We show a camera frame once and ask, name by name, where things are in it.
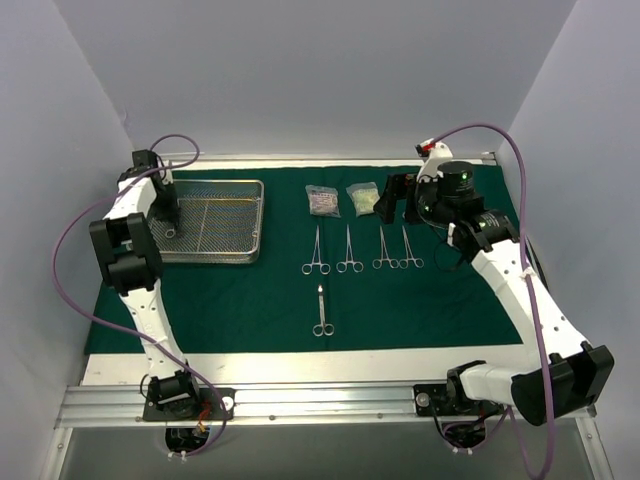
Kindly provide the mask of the green packet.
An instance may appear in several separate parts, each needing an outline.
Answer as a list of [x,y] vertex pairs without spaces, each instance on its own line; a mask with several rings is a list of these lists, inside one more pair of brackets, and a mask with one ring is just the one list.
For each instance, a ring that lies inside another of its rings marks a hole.
[[378,187],[374,182],[356,183],[346,188],[357,217],[374,213],[374,206],[379,201]]

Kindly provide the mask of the green surgical drape cloth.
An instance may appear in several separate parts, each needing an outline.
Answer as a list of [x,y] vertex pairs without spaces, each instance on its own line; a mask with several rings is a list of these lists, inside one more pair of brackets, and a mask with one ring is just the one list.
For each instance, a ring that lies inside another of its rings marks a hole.
[[[188,353],[291,353],[398,348],[517,345],[520,336],[486,282],[425,225],[357,217],[346,188],[383,186],[389,172],[375,167],[212,170],[212,179],[258,179],[266,190],[261,248],[249,265],[171,264],[162,297],[173,334]],[[335,188],[340,218],[309,213],[306,185]],[[346,226],[361,273],[338,273]],[[316,227],[328,275],[303,275]],[[376,270],[379,227],[389,256],[405,257],[402,227],[421,269]],[[316,337],[317,288],[322,285],[333,336]]]

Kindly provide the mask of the steel mesh instrument tray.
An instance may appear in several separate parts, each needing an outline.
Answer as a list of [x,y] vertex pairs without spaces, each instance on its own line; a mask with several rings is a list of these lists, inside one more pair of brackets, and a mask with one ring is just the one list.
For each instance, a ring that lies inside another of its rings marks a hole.
[[249,264],[259,256],[265,203],[259,180],[177,180],[180,223],[149,227],[164,263]]

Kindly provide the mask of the purple packet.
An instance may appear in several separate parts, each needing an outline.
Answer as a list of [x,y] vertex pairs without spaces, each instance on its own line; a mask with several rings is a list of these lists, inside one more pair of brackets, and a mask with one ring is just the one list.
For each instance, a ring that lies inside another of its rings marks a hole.
[[309,213],[313,216],[340,218],[338,191],[332,187],[306,185]]

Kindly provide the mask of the steel haemostat clamp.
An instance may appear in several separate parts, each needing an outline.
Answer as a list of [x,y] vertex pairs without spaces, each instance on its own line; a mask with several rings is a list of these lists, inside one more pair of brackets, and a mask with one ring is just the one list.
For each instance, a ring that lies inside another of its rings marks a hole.
[[376,270],[381,269],[385,265],[387,265],[391,269],[398,268],[399,261],[389,256],[384,229],[382,226],[379,227],[379,246],[379,257],[372,260],[372,267]]

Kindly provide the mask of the steel forceps clamp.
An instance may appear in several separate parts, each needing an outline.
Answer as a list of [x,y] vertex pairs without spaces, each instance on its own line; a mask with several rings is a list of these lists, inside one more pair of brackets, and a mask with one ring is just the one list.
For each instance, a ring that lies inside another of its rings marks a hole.
[[347,225],[345,259],[336,263],[336,270],[338,273],[346,273],[349,269],[352,269],[355,273],[361,273],[364,270],[364,264],[354,257],[350,226]]

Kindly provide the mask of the steel needle holder clamp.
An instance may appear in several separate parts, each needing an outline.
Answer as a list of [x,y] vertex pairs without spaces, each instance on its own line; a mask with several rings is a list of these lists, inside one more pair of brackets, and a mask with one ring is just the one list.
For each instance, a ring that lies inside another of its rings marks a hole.
[[318,271],[321,275],[328,275],[331,272],[331,266],[322,260],[322,245],[319,226],[316,227],[311,260],[301,266],[301,273],[303,275],[311,275],[314,271]]

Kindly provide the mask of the long steel scissors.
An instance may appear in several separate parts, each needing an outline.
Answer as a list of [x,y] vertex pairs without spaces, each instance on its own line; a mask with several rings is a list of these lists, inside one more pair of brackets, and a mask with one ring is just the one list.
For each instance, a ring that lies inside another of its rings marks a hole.
[[316,337],[333,336],[335,332],[335,327],[333,324],[327,321],[324,288],[322,285],[318,286],[317,294],[318,294],[319,321],[316,325],[313,326],[313,329],[312,329],[313,335]]

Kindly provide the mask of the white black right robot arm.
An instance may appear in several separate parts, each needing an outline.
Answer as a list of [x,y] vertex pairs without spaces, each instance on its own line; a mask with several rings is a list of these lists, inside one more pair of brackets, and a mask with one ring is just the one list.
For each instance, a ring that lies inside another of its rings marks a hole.
[[613,370],[612,353],[568,321],[527,265],[523,235],[506,213],[486,207],[472,165],[443,161],[431,174],[388,176],[374,206],[383,223],[394,221],[400,200],[408,223],[445,230],[446,244],[489,285],[526,349],[522,368],[477,359],[449,369],[447,406],[464,413],[482,402],[502,404],[540,426],[595,404]]

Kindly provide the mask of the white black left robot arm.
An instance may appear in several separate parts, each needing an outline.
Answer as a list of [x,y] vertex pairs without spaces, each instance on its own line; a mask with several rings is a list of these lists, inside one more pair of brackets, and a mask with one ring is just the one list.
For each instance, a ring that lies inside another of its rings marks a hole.
[[178,224],[177,197],[159,168],[134,166],[118,179],[118,197],[109,212],[89,226],[103,282],[129,312],[149,367],[147,402],[179,419],[194,417],[202,405],[197,380],[178,346],[161,295],[163,262],[148,215]]

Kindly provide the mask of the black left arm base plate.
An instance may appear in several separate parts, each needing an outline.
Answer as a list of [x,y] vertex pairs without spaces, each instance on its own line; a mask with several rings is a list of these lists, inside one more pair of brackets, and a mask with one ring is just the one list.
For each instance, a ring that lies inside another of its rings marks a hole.
[[152,405],[147,401],[142,418],[146,422],[231,420],[234,417],[236,390],[233,388],[218,388],[217,391],[223,400],[225,411],[219,406],[217,397],[211,390],[202,386],[198,400],[185,397],[160,405]]

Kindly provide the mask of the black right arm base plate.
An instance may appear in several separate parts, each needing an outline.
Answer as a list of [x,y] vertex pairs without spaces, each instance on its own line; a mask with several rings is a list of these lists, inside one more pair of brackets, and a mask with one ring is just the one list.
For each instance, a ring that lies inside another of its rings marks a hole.
[[496,403],[471,400],[469,403],[456,400],[448,393],[445,383],[414,384],[412,386],[415,413],[419,417],[482,417],[500,415],[504,408]]

